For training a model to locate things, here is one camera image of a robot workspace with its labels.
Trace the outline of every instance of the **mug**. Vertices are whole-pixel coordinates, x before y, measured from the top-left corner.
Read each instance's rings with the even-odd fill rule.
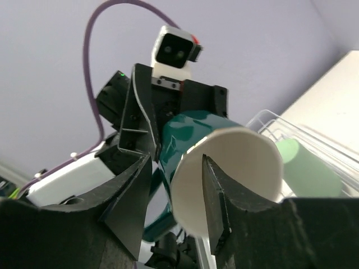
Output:
[[[183,112],[163,128],[153,182],[162,180],[169,203],[145,227],[143,240],[154,242],[177,224],[192,236],[208,237],[202,189],[203,154],[258,195],[275,201],[280,194],[283,162],[272,140],[207,111]]]

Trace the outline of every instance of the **white wire rack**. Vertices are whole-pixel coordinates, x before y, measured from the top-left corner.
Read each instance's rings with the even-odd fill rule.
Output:
[[[343,193],[348,197],[359,197],[359,161],[357,153],[330,141],[323,135],[304,126],[296,126],[269,110],[263,110],[252,118],[247,127],[278,142],[285,138],[294,138],[313,154],[320,157],[327,166],[336,172],[344,184]],[[282,194],[278,202],[294,193],[283,181]]]

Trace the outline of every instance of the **dark green mug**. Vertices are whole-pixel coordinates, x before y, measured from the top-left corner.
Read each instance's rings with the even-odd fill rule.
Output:
[[[270,139],[207,111],[183,112],[163,128],[152,193],[163,182],[169,203],[145,227],[145,241],[156,241],[176,224],[193,236],[208,236],[202,190],[203,154],[257,194],[272,201],[280,194],[283,164]]]

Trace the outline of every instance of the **white plastic part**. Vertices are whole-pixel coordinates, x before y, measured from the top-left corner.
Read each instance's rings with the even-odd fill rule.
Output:
[[[32,185],[27,198],[36,206],[59,204],[114,178],[95,154],[92,152]]]
[[[158,49],[160,48],[161,42],[163,40],[163,36],[167,33],[175,34],[181,38],[192,40],[191,34],[186,31],[183,31],[175,27],[162,26],[151,53],[151,67],[153,68],[152,76],[156,78],[165,76],[180,81],[190,80],[191,69],[188,61],[186,62],[183,68],[168,66],[166,64],[162,64],[156,61],[156,55],[158,53]]]

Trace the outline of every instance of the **wire dish rack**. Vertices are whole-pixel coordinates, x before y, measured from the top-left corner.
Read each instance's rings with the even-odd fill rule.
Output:
[[[297,140],[307,150],[321,158],[324,164],[341,178],[343,196],[359,197],[358,153],[345,149],[335,141],[305,126],[296,126],[269,110],[258,113],[246,126],[269,137],[275,143],[288,138]],[[277,202],[295,196],[283,179],[282,193]]]

